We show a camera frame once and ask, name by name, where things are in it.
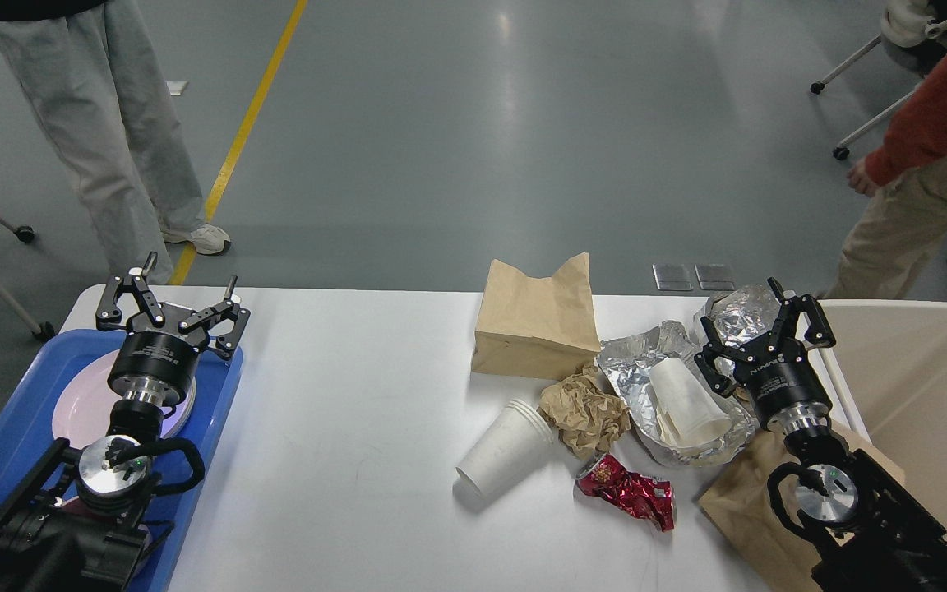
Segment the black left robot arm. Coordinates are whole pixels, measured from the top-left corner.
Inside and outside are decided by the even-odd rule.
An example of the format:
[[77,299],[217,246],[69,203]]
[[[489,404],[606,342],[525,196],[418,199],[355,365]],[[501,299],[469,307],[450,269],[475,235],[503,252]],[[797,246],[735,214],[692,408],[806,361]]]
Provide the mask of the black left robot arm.
[[233,359],[251,313],[234,276],[214,306],[162,303],[146,281],[156,262],[106,282],[95,326],[127,334],[106,378],[117,401],[101,438],[53,441],[0,506],[0,591],[125,590],[173,531],[154,536],[148,506],[206,476],[196,443],[162,436],[164,410],[191,394],[203,353]]

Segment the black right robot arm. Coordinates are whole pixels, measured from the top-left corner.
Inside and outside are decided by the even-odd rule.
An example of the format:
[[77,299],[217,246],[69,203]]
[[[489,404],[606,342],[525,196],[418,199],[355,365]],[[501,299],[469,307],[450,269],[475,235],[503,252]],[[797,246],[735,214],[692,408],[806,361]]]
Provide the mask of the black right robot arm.
[[943,525],[832,428],[832,401],[808,355],[837,342],[818,299],[768,285],[779,309],[767,331],[729,345],[704,316],[695,362],[715,394],[748,390],[760,426],[784,438],[793,461],[766,481],[774,516],[818,552],[811,576],[824,591],[947,591]]

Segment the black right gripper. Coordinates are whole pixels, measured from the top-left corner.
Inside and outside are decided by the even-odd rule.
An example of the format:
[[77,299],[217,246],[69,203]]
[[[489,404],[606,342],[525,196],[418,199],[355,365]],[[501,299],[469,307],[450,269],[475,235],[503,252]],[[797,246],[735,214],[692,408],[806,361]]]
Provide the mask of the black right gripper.
[[[767,344],[741,348],[726,345],[713,320],[700,317],[706,344],[694,360],[713,393],[730,397],[737,383],[751,395],[761,428],[823,426],[832,402],[807,352],[831,349],[837,344],[834,330],[819,300],[811,294],[799,296],[785,291],[774,277],[767,279],[779,311],[767,336]],[[719,359],[734,363],[733,378],[717,367]]]

